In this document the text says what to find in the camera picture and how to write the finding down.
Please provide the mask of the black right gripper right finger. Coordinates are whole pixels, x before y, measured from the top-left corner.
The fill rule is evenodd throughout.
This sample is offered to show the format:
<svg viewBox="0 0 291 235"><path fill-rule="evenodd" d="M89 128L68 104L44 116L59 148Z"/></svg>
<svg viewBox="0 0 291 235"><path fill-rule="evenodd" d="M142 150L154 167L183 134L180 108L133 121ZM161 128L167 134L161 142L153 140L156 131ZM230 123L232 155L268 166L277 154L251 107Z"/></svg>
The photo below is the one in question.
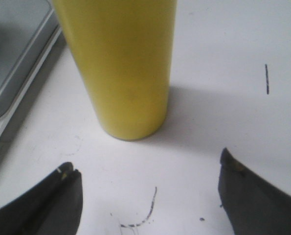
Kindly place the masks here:
<svg viewBox="0 0 291 235"><path fill-rule="evenodd" d="M236 235L291 235L291 196L279 190L224 148L218 192Z"/></svg>

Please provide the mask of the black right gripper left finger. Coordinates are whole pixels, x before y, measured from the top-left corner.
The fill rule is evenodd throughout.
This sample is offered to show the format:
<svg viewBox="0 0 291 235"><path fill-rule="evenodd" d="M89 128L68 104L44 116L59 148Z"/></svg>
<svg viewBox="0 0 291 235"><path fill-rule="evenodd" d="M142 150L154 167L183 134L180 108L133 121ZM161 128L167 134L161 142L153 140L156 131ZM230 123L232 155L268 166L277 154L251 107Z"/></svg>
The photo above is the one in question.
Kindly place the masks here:
<svg viewBox="0 0 291 235"><path fill-rule="evenodd" d="M0 208L0 235L74 235L82 209L82 175L66 162Z"/></svg>

